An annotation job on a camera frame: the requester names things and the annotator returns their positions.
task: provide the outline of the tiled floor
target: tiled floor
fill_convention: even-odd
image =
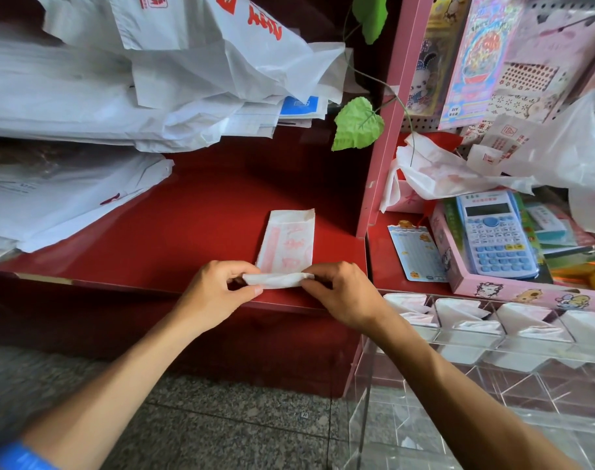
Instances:
[[[0,445],[104,366],[0,347]],[[311,395],[166,375],[103,468],[333,469],[343,466],[340,408]]]

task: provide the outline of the blue calculator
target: blue calculator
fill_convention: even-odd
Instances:
[[[539,274],[537,257],[510,191],[461,195],[457,204],[471,272],[505,279],[529,279]]]

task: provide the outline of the calculator button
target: calculator button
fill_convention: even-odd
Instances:
[[[499,221],[495,217],[486,217],[482,220],[482,223],[487,227],[496,227]]]

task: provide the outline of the artificial leaf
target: artificial leaf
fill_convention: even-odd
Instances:
[[[364,149],[374,143],[385,130],[385,121],[374,113],[372,104],[365,97],[352,99],[334,119],[337,132],[333,151],[339,149]]]
[[[354,0],[354,18],[361,23],[367,44],[373,44],[387,21],[387,0]]]

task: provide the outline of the shelf surface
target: shelf surface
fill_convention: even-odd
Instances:
[[[276,133],[285,151],[275,139],[229,138],[168,155],[175,167],[160,185],[61,243],[0,263],[0,272],[181,293],[210,260],[255,262],[270,211],[310,208],[316,210],[313,262],[347,260],[365,271],[364,240],[355,236],[356,181],[331,171],[339,157],[329,147],[299,145],[297,131],[305,129],[287,130]],[[323,308],[301,289],[266,291],[256,302]]]
[[[367,230],[374,285],[381,292],[453,295],[448,283],[413,282],[404,275],[402,264],[395,252],[394,242],[387,229],[387,226],[397,224],[403,219],[417,224],[421,215],[402,212],[380,213],[376,224]]]

